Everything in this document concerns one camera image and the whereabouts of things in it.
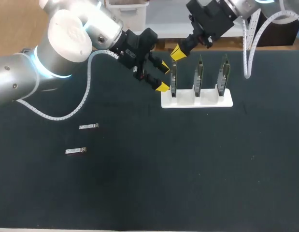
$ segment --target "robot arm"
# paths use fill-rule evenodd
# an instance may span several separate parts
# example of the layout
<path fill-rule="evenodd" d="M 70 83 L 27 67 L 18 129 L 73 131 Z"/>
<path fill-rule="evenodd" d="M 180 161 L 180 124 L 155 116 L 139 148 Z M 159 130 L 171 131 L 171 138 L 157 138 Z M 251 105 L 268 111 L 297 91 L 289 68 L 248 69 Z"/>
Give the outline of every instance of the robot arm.
<path fill-rule="evenodd" d="M 282 15 L 297 15 L 297 19 L 299 18 L 299 0 L 212 0 L 206 6 L 202 6 L 198 0 L 190 0 L 186 6 L 191 13 L 189 19 L 193 33 L 181 41 L 172 52 L 171 57 L 175 61 L 188 56 L 198 43 L 210 48 L 214 41 L 234 26 L 234 20 L 239 17 L 247 19 L 258 9 L 263 12 L 271 9 L 272 14 L 275 11 L 288 10 L 295 13 Z"/>
<path fill-rule="evenodd" d="M 151 29 L 140 36 L 122 31 L 122 21 L 98 0 L 40 0 L 40 6 L 50 18 L 41 43 L 32 51 L 0 57 L 0 106 L 57 89 L 88 59 L 92 46 L 118 54 L 118 61 L 153 89 L 169 89 L 143 69 L 149 60 L 163 73 L 169 71 L 151 54 L 157 43 Z"/>
<path fill-rule="evenodd" d="M 187 8 L 194 30 L 172 52 L 171 57 L 175 61 L 188 56 L 198 43 L 210 48 L 214 41 L 234 26 L 235 19 L 247 19 L 259 9 L 259 4 L 255 0 L 212 0 L 202 6 L 198 0 L 190 0 Z"/>

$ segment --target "black mat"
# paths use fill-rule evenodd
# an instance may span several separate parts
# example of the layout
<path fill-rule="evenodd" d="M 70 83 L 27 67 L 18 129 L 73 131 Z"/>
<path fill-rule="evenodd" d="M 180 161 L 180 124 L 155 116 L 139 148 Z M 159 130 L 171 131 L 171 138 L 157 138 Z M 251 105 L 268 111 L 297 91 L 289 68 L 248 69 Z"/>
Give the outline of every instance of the black mat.
<path fill-rule="evenodd" d="M 179 88 L 192 86 L 198 54 L 179 62 Z M 222 55 L 202 53 L 203 87 L 214 86 Z M 0 108 L 0 227 L 299 232 L 299 52 L 258 52 L 249 80 L 242 54 L 228 57 L 229 109 L 162 109 L 157 92 L 104 55 L 75 117 Z M 29 102 L 62 116 L 85 80 L 83 67 Z M 78 130 L 91 123 L 100 128 Z M 65 155 L 83 146 L 85 155 Z"/>

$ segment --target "white holder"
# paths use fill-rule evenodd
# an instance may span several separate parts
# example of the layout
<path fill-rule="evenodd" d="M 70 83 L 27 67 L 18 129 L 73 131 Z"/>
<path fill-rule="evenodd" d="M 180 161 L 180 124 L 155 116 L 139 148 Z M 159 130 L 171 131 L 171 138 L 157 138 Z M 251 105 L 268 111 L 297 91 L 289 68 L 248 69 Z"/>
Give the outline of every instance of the white holder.
<path fill-rule="evenodd" d="M 177 89 L 176 97 L 173 98 L 171 90 L 161 92 L 162 108 L 219 108 L 232 107 L 233 100 L 229 89 L 225 89 L 223 97 L 218 94 L 217 85 L 215 88 L 201 89 L 200 96 L 196 97 L 194 88 Z"/>

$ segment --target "white cable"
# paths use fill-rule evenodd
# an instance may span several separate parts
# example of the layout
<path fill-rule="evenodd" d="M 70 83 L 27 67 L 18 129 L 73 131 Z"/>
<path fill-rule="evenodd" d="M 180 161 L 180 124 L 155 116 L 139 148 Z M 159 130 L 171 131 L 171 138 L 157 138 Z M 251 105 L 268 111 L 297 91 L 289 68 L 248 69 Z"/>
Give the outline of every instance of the white cable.
<path fill-rule="evenodd" d="M 248 29 L 248 35 L 247 35 L 247 41 L 246 41 L 248 50 L 251 49 L 252 42 L 254 41 L 254 36 L 256 33 L 256 27 L 257 27 L 257 23 L 260 18 L 260 14 L 261 14 L 261 9 L 258 9 L 251 16 L 250 23 L 249 23 L 249 29 Z"/>
<path fill-rule="evenodd" d="M 280 11 L 285 11 L 284 0 L 279 0 L 279 6 L 280 6 Z M 283 19 L 273 20 L 273 23 L 282 25 L 282 24 L 292 23 L 295 20 L 296 20 L 296 18 L 294 18 L 294 17 L 287 17 L 287 18 L 283 18 Z"/>
<path fill-rule="evenodd" d="M 86 87 L 86 91 L 85 91 L 85 94 L 83 96 L 83 99 L 81 101 L 81 103 L 79 103 L 79 105 L 76 107 L 75 110 L 73 110 L 71 113 L 69 113 L 68 115 L 66 116 L 63 116 L 63 117 L 52 117 L 52 116 L 49 116 L 49 115 L 46 115 L 44 113 L 42 113 L 41 111 L 37 110 L 36 108 L 34 108 L 32 105 L 30 105 L 29 103 L 27 103 L 26 101 L 24 100 L 17 100 L 19 103 L 23 104 L 24 106 L 26 106 L 28 109 L 32 110 L 33 112 L 35 112 L 36 114 L 40 115 L 41 117 L 44 117 L 48 120 L 52 120 L 52 121 L 62 121 L 62 120 L 65 120 L 65 119 L 68 119 L 70 117 L 72 117 L 74 114 L 76 114 L 81 108 L 82 106 L 84 105 L 86 99 L 87 99 L 87 96 L 88 96 L 88 93 L 90 91 L 90 83 L 91 83 L 91 62 L 92 62 L 92 59 L 95 55 L 98 55 L 98 54 L 107 54 L 107 55 L 110 55 L 112 56 L 113 58 L 115 59 L 118 59 L 118 55 L 115 54 L 114 52 L 111 52 L 109 50 L 100 50 L 100 51 L 96 51 L 96 52 L 93 52 L 90 57 L 89 57 L 89 60 L 88 60 L 88 69 L 87 69 L 87 87 Z"/>
<path fill-rule="evenodd" d="M 248 65 L 247 65 L 247 44 L 246 44 L 246 38 L 245 35 L 247 34 L 247 28 L 246 28 L 246 22 L 243 20 L 243 64 L 244 64 L 244 76 L 246 79 L 248 79 L 251 76 L 251 69 L 252 69 L 252 64 L 253 64 L 253 59 L 256 51 L 256 46 L 257 43 L 259 42 L 262 33 L 265 31 L 265 29 L 268 27 L 268 25 L 275 20 L 276 18 L 280 16 L 289 16 L 289 17 L 295 17 L 299 21 L 299 15 L 296 14 L 293 11 L 280 11 L 275 14 L 273 14 L 271 17 L 269 17 L 265 23 L 261 26 L 260 30 L 257 32 L 256 37 L 254 39 L 254 42 L 252 44 L 252 48 L 249 54 L 249 59 L 248 59 Z"/>

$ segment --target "silver robot arm segment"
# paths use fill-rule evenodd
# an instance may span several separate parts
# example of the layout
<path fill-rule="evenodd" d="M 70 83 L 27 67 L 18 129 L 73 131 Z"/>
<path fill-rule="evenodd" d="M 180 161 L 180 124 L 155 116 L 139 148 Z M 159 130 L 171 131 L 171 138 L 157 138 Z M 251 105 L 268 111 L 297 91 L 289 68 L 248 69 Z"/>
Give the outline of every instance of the silver robot arm segment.
<path fill-rule="evenodd" d="M 97 0 L 40 0 L 49 14 L 41 43 L 25 54 L 0 57 L 0 106 L 36 91 L 57 89 L 97 49 L 111 48 L 123 23 Z"/>

